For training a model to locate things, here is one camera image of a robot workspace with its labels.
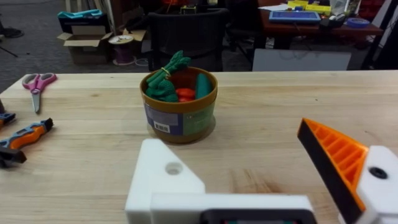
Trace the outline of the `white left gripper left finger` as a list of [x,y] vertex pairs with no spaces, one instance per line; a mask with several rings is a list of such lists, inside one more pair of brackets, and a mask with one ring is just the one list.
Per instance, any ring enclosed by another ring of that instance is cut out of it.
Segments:
[[141,144],[127,195],[125,213],[129,223],[150,223],[154,193],[205,193],[205,185],[160,139]]

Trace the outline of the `white orange left gripper right finger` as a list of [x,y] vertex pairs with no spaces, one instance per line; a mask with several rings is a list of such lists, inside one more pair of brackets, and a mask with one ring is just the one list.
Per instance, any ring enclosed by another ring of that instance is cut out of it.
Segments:
[[304,118],[297,137],[344,224],[397,223],[397,156]]

